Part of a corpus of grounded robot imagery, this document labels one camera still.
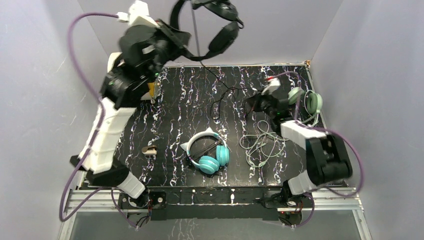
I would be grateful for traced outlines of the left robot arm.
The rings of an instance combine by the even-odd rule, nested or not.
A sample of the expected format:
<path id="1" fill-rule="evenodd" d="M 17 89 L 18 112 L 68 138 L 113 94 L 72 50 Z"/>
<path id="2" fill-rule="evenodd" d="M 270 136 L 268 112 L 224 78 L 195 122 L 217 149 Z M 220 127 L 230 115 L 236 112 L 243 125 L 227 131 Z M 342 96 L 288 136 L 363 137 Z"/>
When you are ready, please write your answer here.
<path id="1" fill-rule="evenodd" d="M 120 53 L 112 60 L 99 92 L 97 114 L 89 138 L 70 163 L 86 171 L 89 182 L 98 187 L 118 188 L 137 208 L 149 203 L 145 185 L 115 158 L 115 150 L 130 117 L 149 94 L 163 66 L 182 56 L 191 34 L 163 21 L 155 26 L 135 24 L 118 40 Z"/>

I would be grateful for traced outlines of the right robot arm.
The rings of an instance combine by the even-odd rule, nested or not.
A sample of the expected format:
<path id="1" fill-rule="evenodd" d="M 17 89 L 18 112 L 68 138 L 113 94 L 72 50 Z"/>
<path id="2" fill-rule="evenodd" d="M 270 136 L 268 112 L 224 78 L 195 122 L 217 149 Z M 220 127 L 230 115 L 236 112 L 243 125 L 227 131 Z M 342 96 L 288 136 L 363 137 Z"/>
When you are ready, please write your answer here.
<path id="1" fill-rule="evenodd" d="M 252 112 L 268 115 L 274 133 L 305 150 L 306 169 L 283 183 L 280 195 L 286 206 L 295 207 L 304 193 L 353 175 L 343 139 L 294 120 L 288 99 L 277 99 L 269 94 L 258 93 L 246 102 Z"/>

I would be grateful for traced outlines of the black headphones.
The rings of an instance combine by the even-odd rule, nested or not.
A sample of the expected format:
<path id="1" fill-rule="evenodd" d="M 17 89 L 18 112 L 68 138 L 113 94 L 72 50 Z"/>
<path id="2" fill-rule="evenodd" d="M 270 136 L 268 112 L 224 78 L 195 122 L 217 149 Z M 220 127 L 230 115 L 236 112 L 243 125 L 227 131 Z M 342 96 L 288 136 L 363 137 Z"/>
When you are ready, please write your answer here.
<path id="1" fill-rule="evenodd" d="M 180 25 L 180 14 L 188 4 L 191 12 L 193 32 L 184 31 Z M 173 5 L 168 26 L 181 48 L 181 55 L 193 62 L 202 62 L 223 54 L 237 39 L 239 31 L 245 27 L 239 12 L 229 0 L 178 0 Z M 199 34 L 218 32 L 210 40 L 207 52 L 201 54 Z"/>

